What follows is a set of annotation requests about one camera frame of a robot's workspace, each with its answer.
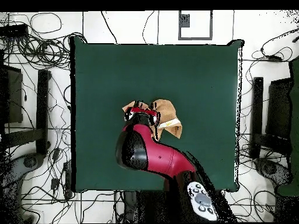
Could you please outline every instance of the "metal bar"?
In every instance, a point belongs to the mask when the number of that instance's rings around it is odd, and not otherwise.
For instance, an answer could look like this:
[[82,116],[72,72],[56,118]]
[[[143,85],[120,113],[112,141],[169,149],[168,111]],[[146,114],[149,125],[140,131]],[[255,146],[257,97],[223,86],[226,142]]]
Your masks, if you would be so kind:
[[41,139],[44,136],[44,129],[35,129],[28,131],[16,131],[3,136],[2,142],[5,148],[12,148],[19,145],[28,144]]
[[[253,79],[252,84],[252,110],[251,110],[251,131],[252,134],[262,133],[263,121],[263,78]],[[251,159],[259,158],[260,145],[255,141],[255,136],[250,135],[249,157]]]
[[291,142],[288,139],[267,134],[255,134],[254,140],[255,145],[270,148],[272,151],[284,156],[290,155],[291,153]]
[[36,128],[43,130],[42,138],[36,140],[36,152],[42,155],[48,150],[48,82],[51,72],[41,69],[37,80]]

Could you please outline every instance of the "white controller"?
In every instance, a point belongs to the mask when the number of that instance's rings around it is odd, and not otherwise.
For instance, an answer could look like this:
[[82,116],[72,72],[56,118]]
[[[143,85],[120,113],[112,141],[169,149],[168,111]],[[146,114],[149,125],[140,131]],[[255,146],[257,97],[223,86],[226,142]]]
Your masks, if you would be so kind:
[[198,182],[191,182],[187,190],[194,212],[204,219],[216,221],[217,214],[204,187]]

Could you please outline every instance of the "brown paper bag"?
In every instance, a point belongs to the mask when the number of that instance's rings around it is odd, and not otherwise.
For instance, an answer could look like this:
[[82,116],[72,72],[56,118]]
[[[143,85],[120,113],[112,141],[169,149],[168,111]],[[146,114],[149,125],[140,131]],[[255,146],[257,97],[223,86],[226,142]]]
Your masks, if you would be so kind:
[[[123,107],[123,111],[126,111],[128,107],[134,106],[134,101],[130,104]],[[146,110],[149,109],[148,105],[142,102],[139,102],[138,105],[140,108]],[[162,131],[165,129],[170,132],[172,135],[180,138],[182,134],[182,124],[176,116],[176,110],[173,104],[169,100],[156,100],[153,102],[153,110],[160,112],[160,122],[157,127],[157,135],[154,126],[151,126],[153,131],[152,137],[154,137],[157,141],[160,140]]]

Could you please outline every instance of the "green table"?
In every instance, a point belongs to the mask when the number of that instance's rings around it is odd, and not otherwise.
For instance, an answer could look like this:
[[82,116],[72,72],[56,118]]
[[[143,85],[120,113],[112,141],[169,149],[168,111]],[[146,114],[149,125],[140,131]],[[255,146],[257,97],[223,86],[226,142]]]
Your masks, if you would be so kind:
[[235,191],[241,44],[84,44],[74,38],[76,191],[163,188],[162,177],[122,169],[114,154],[124,126],[121,108],[156,99],[170,100],[183,125],[180,139],[164,131],[161,142],[195,156],[217,190]]

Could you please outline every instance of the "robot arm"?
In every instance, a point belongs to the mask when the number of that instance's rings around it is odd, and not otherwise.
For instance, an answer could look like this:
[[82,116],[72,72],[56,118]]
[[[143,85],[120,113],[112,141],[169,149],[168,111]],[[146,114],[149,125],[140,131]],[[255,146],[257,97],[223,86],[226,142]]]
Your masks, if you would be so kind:
[[191,160],[176,148],[152,138],[150,125],[158,125],[157,112],[128,108],[125,119],[116,145],[116,160],[121,167],[164,177],[164,189],[176,205],[181,222],[237,222],[226,199],[215,191],[195,157]]

